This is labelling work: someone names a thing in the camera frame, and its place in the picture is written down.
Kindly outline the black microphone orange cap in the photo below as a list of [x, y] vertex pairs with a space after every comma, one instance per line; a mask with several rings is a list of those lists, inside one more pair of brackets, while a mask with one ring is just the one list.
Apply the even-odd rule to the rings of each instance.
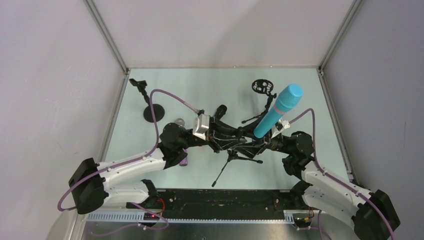
[[227, 106], [224, 104], [221, 104], [216, 110], [213, 115], [215, 121], [219, 121], [227, 112]]

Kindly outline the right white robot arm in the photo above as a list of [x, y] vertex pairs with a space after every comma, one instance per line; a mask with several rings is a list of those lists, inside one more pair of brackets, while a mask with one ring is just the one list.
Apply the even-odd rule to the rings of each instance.
[[400, 219], [390, 197], [382, 190], [372, 192], [344, 180], [320, 165], [311, 135], [295, 132], [291, 136], [265, 138], [260, 146], [287, 154], [282, 159], [284, 170], [299, 179], [292, 191], [306, 205], [343, 222], [361, 240], [395, 238]]

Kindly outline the purple glitter microphone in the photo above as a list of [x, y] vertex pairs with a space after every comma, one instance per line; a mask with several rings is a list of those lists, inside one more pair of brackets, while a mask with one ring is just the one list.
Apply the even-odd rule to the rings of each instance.
[[[179, 125], [180, 127], [185, 128], [185, 121], [182, 118], [177, 118], [174, 120], [174, 123]], [[186, 156], [183, 160], [180, 161], [179, 166], [185, 167], [188, 165], [188, 156]]]

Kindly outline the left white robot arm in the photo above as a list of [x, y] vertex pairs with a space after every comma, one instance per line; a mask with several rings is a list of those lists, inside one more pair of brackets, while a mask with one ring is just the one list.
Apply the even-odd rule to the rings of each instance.
[[102, 206], [119, 203], [141, 204], [157, 192], [152, 181], [143, 179], [129, 185], [124, 182], [178, 165], [188, 156], [188, 148], [208, 146], [219, 153], [247, 141], [235, 128], [186, 129], [174, 122], [164, 126], [158, 140], [151, 150], [115, 162], [83, 160], [68, 181], [77, 213], [88, 214]]

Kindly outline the teal blue microphone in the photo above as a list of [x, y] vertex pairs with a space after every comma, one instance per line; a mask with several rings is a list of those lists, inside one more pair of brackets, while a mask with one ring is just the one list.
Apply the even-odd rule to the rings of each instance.
[[258, 139], [264, 137], [283, 115], [300, 102], [303, 95], [304, 91], [300, 85], [292, 83], [286, 86], [277, 96], [274, 105], [253, 130], [254, 136]]

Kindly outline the black small tripod stand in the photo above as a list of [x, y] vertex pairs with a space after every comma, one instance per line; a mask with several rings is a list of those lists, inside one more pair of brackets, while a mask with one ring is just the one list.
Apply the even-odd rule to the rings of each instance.
[[250, 161], [250, 162], [254, 162], [257, 164], [263, 164], [264, 162], [262, 160], [256, 160], [256, 159], [252, 159], [249, 157], [243, 157], [238, 155], [238, 152], [233, 150], [233, 149], [228, 149], [227, 150], [227, 159], [226, 159], [226, 163], [224, 164], [224, 166], [222, 167], [220, 173], [218, 174], [218, 176], [216, 177], [216, 179], [214, 180], [214, 182], [212, 183], [211, 187], [214, 188], [215, 185], [217, 184], [219, 178], [221, 177], [222, 173], [224, 172], [225, 168], [227, 167], [227, 165], [234, 160], [241, 160], [241, 161]]

